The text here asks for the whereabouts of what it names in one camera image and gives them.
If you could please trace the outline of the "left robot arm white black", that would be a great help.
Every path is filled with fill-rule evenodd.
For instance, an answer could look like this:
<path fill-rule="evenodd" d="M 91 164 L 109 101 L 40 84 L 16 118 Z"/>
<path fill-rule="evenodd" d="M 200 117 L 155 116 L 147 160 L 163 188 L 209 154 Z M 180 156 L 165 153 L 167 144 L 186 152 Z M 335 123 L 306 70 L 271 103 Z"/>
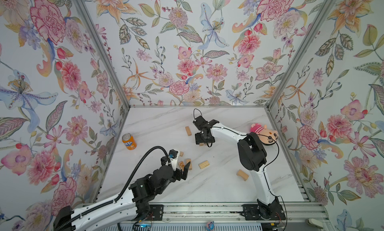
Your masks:
<path fill-rule="evenodd" d="M 164 153 L 161 166 L 151 174 L 133 180 L 144 160 L 155 150 Z M 125 220 L 141 221 L 150 212 L 150 201 L 161 195 L 170 183 L 186 180 L 189 168 L 178 168 L 180 152 L 167 152 L 161 146 L 150 148 L 138 161 L 122 190 L 115 196 L 83 208 L 60 209 L 53 224 L 55 231 L 91 231 L 102 229 L 103 221 L 113 225 Z"/>

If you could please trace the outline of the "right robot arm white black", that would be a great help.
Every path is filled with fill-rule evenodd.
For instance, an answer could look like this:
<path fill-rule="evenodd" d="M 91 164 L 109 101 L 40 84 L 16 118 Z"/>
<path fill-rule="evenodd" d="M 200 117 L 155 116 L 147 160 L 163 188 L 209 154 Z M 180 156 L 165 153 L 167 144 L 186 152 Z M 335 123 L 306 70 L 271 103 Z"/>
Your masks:
<path fill-rule="evenodd" d="M 278 132 L 266 125 L 252 124 L 251 131 L 244 133 L 231 129 L 217 120 L 207 121 L 203 116 L 194 119 L 193 124 L 199 130 L 195 134 L 196 144 L 211 146 L 216 139 L 223 139 L 237 144 L 239 159 L 243 167 L 250 171 L 257 191 L 257 212 L 260 218 L 269 220 L 280 211 L 279 198 L 273 194 L 266 166 L 267 151 L 265 146 L 278 143 Z"/>

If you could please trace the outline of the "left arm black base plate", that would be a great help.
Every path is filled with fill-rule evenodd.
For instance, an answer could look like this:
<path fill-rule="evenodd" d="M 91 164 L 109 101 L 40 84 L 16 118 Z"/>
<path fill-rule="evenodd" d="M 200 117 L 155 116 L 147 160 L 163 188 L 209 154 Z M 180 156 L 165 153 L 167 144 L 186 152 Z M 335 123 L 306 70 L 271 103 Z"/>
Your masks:
<path fill-rule="evenodd" d="M 147 204 L 138 207 L 137 215 L 133 221 L 162 221 L 164 215 L 164 205 Z"/>

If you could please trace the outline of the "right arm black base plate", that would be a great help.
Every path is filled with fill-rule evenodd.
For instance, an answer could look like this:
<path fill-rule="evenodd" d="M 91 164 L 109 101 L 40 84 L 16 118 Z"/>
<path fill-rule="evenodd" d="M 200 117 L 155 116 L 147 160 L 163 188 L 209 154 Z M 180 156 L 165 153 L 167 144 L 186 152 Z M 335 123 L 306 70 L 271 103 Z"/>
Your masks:
<path fill-rule="evenodd" d="M 246 221 L 285 221 L 287 219 L 284 208 L 259 206 L 258 204 L 242 205 Z"/>

